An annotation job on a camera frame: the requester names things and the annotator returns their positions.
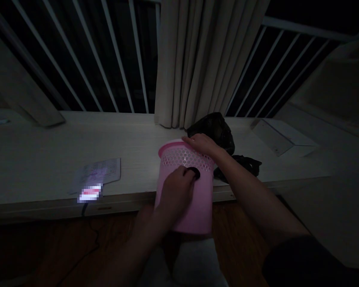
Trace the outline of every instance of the wooden floor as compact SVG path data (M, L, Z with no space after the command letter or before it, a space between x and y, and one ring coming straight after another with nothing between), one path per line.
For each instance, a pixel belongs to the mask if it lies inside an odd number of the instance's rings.
M0 227L0 282L56 286L83 259L62 286L85 286L130 236L135 213ZM267 286L261 266L268 246L237 203L213 206L213 237L221 270L230 286Z

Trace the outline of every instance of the pink trash can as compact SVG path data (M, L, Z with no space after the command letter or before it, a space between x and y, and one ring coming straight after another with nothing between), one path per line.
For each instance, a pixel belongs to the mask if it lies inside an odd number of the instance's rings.
M201 176L194 183L193 200L172 230L191 234L210 234L214 161L207 155L193 150L183 140L167 142L160 148L158 155L161 158L161 165L154 208L160 203L162 187L169 174L180 165L196 167Z

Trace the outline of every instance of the white box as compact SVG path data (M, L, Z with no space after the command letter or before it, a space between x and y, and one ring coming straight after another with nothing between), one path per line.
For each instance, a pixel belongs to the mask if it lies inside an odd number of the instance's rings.
M319 147L314 141L280 120L256 120L251 129L277 156L303 157Z

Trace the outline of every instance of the sleeve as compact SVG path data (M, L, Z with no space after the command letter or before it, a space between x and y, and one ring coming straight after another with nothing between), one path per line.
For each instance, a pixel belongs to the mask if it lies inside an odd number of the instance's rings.
M267 255L262 273L273 286L359 286L359 277L314 237L290 239Z

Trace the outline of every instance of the black plastic bag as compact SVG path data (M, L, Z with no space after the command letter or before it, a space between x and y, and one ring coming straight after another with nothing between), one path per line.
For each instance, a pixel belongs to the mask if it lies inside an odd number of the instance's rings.
M233 159L235 159L241 166L247 169L252 175L256 177L258 176L259 166L262 164L260 161L252 159L250 157L244 157L243 155L233 155ZM220 179L225 183L228 183L226 177L219 169L219 167L215 169L214 177Z
M220 112L214 112L200 119L187 130L187 136L205 134L217 145L224 148L229 155L235 151L233 135Z

